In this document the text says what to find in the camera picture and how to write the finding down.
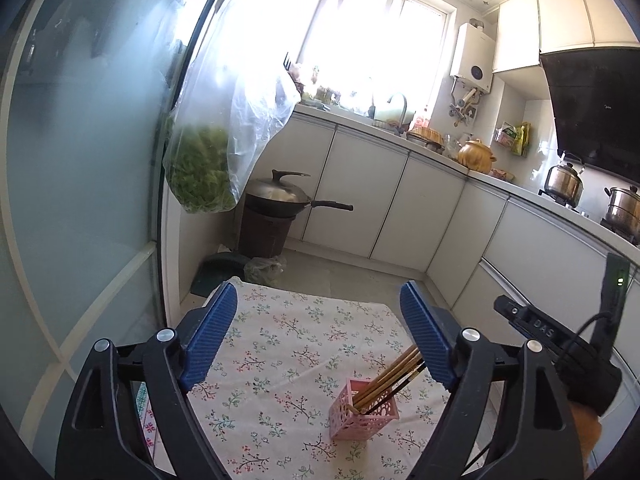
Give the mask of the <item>person's hand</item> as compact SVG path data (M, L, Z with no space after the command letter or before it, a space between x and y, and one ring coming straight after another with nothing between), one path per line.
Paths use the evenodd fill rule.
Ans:
M588 406L570 402L570 411L574 417L582 462L587 467L588 457L601 437L602 425L597 413Z

